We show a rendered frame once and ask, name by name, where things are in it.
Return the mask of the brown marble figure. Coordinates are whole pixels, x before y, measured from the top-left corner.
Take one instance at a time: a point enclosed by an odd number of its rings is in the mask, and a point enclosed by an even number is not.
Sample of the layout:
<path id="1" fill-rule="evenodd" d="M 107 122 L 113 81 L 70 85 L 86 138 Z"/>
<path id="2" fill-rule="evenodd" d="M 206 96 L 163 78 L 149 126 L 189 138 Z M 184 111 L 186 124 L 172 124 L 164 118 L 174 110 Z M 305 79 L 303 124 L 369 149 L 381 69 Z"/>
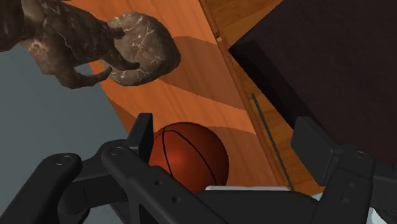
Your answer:
<path id="1" fill-rule="evenodd" d="M 130 11 L 104 22 L 68 0 L 0 0 L 0 52 L 21 44 L 41 72 L 75 89 L 108 78 L 139 86 L 170 73 L 181 54 L 156 18 Z"/>

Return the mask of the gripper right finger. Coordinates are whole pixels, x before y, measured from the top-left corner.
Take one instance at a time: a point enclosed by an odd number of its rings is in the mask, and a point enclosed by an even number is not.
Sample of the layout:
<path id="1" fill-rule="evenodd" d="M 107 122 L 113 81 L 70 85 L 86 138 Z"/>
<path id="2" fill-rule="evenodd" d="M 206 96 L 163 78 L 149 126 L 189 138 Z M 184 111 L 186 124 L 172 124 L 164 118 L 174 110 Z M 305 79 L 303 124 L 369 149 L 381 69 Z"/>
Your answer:
<path id="1" fill-rule="evenodd" d="M 324 187 L 310 224 L 366 224 L 371 209 L 386 224 L 397 224 L 397 162 L 377 163 L 354 146 L 337 144 L 307 116 L 296 119 L 291 147 Z"/>

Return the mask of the orange basketball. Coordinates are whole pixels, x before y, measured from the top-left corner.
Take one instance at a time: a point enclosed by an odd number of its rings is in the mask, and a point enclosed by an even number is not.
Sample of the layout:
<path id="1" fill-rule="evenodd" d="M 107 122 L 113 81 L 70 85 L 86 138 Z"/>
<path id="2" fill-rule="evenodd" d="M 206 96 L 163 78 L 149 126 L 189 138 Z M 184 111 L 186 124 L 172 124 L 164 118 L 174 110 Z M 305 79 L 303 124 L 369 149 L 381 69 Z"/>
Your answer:
<path id="1" fill-rule="evenodd" d="M 172 123 L 158 130 L 149 164 L 160 166 L 193 193 L 223 186 L 229 175 L 229 157 L 221 139 L 192 122 Z"/>

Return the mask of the orange wooden chest of drawers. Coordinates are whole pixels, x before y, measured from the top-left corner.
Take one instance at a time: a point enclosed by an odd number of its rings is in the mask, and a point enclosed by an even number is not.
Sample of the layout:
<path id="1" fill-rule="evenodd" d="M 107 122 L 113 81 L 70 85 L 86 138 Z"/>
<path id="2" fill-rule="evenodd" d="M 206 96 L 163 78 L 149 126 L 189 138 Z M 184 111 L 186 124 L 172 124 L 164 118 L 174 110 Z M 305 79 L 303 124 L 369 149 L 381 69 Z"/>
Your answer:
<path id="1" fill-rule="evenodd" d="M 230 160 L 229 185 L 292 186 L 313 195 L 322 191 L 297 157 L 278 162 L 261 120 L 238 79 L 226 43 L 206 0 L 70 0 L 101 20 L 129 11 L 157 18 L 181 54 L 171 73 L 137 87 L 111 80 L 102 88 L 111 102 L 132 116 L 153 114 L 154 128 L 195 122 L 213 130 Z"/>

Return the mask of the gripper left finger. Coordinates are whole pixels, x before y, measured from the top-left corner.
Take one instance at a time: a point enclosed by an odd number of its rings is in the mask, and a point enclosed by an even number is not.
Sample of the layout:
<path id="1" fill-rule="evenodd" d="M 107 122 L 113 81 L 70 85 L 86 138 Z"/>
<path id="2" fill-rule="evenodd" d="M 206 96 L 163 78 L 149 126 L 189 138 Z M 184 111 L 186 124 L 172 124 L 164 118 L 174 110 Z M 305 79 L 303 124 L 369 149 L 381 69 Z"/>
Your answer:
<path id="1" fill-rule="evenodd" d="M 128 198 L 130 224 L 227 224 L 161 167 L 148 164 L 153 147 L 153 116 L 141 113 L 128 138 L 101 150 L 102 165 Z M 59 153 L 42 160 L 0 215 L 0 224 L 83 224 L 90 212 L 61 211 L 65 189 L 83 168 L 75 153 Z"/>

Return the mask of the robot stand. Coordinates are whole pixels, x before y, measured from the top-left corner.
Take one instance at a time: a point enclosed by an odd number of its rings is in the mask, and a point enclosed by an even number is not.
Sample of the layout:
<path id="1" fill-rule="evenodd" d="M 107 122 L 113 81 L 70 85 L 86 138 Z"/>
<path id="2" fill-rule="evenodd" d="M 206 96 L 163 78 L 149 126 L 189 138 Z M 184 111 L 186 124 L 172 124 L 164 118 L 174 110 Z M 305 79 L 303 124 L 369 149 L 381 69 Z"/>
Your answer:
<path id="1" fill-rule="evenodd" d="M 397 0 L 282 0 L 229 51 L 288 124 L 397 162 Z"/>

